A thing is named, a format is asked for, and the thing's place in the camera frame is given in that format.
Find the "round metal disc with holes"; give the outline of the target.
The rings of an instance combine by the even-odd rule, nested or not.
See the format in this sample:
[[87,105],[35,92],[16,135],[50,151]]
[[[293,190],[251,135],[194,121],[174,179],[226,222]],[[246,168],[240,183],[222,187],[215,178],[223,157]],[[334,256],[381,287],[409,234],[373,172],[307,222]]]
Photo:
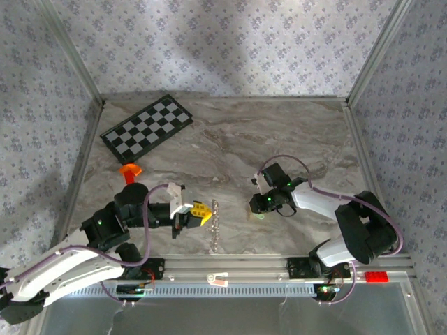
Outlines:
[[220,238],[220,225],[219,225],[219,203],[217,200],[212,200],[212,216],[208,221],[209,226],[207,231],[210,233],[210,251],[216,253],[218,251],[218,243]]

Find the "white and pink key tags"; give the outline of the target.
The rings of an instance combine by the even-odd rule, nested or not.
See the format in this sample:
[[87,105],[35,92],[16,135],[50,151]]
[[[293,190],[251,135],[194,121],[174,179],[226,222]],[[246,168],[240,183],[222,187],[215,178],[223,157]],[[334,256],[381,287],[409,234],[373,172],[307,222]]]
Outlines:
[[207,282],[211,286],[227,288],[228,287],[228,272],[209,273],[206,277]]

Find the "small circuit board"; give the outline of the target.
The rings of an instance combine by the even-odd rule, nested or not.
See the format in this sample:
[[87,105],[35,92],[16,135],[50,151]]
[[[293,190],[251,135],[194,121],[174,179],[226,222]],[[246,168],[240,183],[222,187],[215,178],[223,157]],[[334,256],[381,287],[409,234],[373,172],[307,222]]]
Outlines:
[[333,284],[314,284],[314,291],[317,299],[332,301],[340,291],[340,287]]
[[154,291],[154,285],[150,283],[124,284],[118,285],[116,293],[118,295],[145,296]]

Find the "folding chessboard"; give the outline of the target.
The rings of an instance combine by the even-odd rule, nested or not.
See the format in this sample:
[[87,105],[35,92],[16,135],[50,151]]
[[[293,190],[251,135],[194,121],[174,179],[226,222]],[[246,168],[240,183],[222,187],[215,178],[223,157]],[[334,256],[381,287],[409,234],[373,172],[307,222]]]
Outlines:
[[101,139],[115,158],[126,165],[192,123],[192,114],[166,94],[101,134]]

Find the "red toy brick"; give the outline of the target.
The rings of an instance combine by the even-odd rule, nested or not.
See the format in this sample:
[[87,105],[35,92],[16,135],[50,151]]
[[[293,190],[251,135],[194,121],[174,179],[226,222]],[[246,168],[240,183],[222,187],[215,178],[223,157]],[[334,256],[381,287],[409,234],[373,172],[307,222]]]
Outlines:
[[366,271],[364,273],[367,283],[388,283],[389,277],[386,271]]

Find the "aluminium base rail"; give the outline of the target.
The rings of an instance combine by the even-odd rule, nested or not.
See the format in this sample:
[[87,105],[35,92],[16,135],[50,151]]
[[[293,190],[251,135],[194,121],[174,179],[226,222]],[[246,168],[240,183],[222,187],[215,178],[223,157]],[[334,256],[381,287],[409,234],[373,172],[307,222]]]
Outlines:
[[[209,274],[226,273],[229,283],[279,283],[289,280],[287,255],[165,255],[163,280],[172,283],[205,283]],[[409,255],[380,257],[369,265],[357,261],[356,279],[368,271],[385,271],[391,281],[415,278]]]

